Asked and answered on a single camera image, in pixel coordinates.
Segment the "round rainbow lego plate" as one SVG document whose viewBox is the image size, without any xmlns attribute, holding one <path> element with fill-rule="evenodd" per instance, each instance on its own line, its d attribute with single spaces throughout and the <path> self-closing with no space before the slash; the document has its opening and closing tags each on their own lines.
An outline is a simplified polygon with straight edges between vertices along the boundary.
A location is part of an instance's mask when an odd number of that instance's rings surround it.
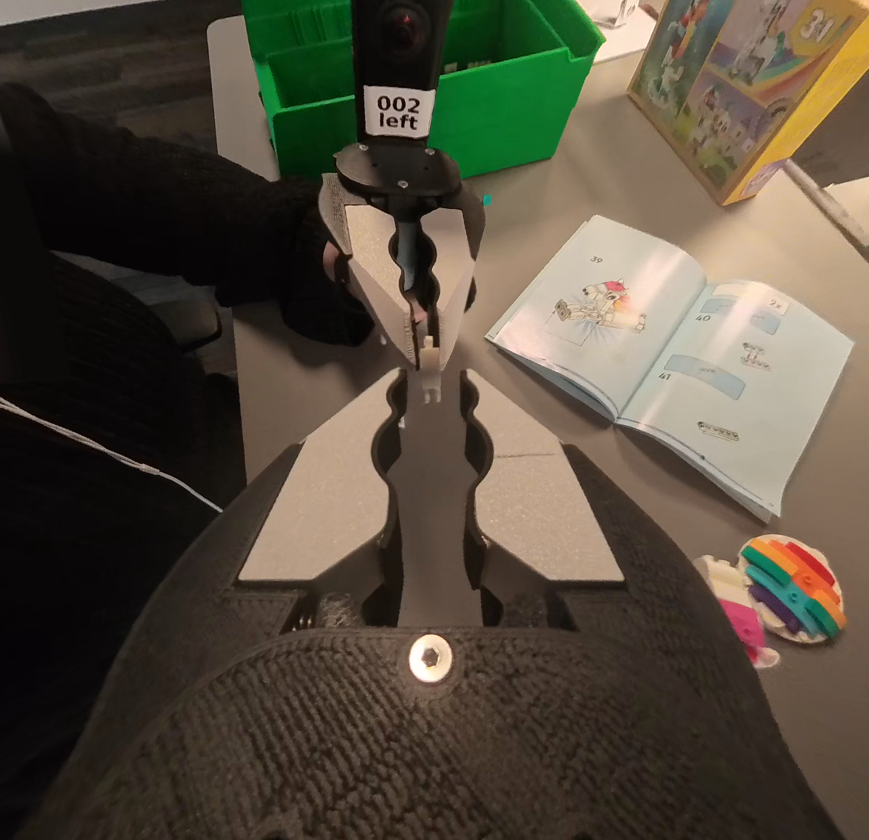
<svg viewBox="0 0 869 840">
<path fill-rule="evenodd" d="M 744 543 L 736 566 L 761 623 L 779 639 L 817 646 L 845 632 L 844 593 L 819 550 L 769 533 Z"/>
</svg>

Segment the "person's left hand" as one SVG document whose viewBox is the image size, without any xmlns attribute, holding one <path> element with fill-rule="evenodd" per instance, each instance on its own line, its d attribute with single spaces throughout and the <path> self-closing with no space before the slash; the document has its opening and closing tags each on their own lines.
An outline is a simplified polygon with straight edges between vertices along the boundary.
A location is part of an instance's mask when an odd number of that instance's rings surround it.
<svg viewBox="0 0 869 840">
<path fill-rule="evenodd" d="M 333 346 L 361 346 L 375 328 L 373 319 L 335 278 L 337 248 L 319 232 L 301 239 L 280 276 L 277 302 L 294 333 Z"/>
</svg>

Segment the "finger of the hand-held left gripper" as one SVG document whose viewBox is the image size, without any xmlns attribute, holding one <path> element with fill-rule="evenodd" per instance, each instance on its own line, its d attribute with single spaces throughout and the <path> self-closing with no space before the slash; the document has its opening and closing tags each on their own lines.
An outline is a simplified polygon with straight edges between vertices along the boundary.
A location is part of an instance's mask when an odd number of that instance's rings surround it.
<svg viewBox="0 0 869 840">
<path fill-rule="evenodd" d="M 459 338 L 474 259 L 460 210 L 435 210 L 425 215 L 421 230 L 434 248 L 429 283 L 435 298 L 429 304 L 427 333 L 438 352 L 438 368 L 442 372 Z"/>
<path fill-rule="evenodd" d="M 403 271 L 389 244 L 396 235 L 394 219 L 372 205 L 346 205 L 351 254 L 349 273 L 370 313 L 407 364 L 419 366 L 414 311 L 401 290 Z"/>
</svg>

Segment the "open blue instruction booklet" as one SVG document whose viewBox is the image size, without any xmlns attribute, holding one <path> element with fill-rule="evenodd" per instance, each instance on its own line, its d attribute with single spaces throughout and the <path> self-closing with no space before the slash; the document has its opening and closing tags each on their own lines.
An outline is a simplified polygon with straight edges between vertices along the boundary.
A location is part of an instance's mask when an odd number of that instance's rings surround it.
<svg viewBox="0 0 869 840">
<path fill-rule="evenodd" d="M 853 341 L 760 282 L 711 282 L 688 253 L 600 215 L 485 336 L 615 425 L 695 467 L 762 522 Z"/>
</svg>

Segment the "green plastic bin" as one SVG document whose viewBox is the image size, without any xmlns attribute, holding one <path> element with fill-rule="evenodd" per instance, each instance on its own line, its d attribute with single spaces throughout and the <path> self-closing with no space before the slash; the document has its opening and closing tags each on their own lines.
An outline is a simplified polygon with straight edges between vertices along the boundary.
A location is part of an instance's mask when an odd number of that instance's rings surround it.
<svg viewBox="0 0 869 840">
<path fill-rule="evenodd" d="M 280 174 L 356 139 L 350 0 L 241 0 Z M 576 0 L 454 0 L 430 143 L 470 178 L 551 158 L 602 32 Z"/>
</svg>

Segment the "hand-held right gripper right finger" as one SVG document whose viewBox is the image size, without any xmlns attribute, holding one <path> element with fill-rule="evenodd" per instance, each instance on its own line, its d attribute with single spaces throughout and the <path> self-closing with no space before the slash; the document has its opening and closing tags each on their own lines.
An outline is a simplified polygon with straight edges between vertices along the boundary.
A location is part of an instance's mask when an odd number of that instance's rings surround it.
<svg viewBox="0 0 869 840">
<path fill-rule="evenodd" d="M 563 443 L 478 372 L 461 373 L 469 581 L 492 595 L 620 588 L 625 576 Z"/>
</svg>

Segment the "person's left forearm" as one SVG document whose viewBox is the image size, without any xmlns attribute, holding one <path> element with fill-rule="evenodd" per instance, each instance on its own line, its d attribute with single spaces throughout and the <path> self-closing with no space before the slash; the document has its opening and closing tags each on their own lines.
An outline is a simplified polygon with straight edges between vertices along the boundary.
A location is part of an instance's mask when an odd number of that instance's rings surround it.
<svg viewBox="0 0 869 840">
<path fill-rule="evenodd" d="M 47 248 L 210 286 L 222 305 L 330 296 L 316 188 L 59 112 L 4 83 L 2 121 Z"/>
</svg>

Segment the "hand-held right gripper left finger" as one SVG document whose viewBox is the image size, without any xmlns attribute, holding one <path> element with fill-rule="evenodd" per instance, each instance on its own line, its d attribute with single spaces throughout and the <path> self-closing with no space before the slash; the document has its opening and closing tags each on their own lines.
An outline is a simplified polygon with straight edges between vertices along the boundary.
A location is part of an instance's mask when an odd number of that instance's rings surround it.
<svg viewBox="0 0 869 840">
<path fill-rule="evenodd" d="M 301 444 L 238 573 L 245 585 L 382 585 L 390 490 L 375 441 L 397 422 L 387 372 Z"/>
</svg>

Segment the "colourful lego set box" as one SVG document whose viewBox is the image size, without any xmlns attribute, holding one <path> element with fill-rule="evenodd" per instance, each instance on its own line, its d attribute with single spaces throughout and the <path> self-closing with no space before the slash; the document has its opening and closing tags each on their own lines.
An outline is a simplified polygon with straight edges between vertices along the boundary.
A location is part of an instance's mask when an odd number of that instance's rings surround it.
<svg viewBox="0 0 869 840">
<path fill-rule="evenodd" d="M 731 205 L 785 166 L 867 67 L 868 0 L 667 0 L 626 93 Z"/>
</svg>

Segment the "white lego leg piece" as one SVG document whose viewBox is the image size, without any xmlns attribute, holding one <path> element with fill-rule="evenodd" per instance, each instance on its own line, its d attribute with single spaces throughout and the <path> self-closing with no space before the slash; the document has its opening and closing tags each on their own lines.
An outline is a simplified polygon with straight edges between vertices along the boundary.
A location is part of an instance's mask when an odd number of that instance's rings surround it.
<svg viewBox="0 0 869 840">
<path fill-rule="evenodd" d="M 433 335 L 424 334 L 417 343 L 416 377 L 424 405 L 439 404 L 441 400 L 442 365 L 440 347 Z"/>
</svg>

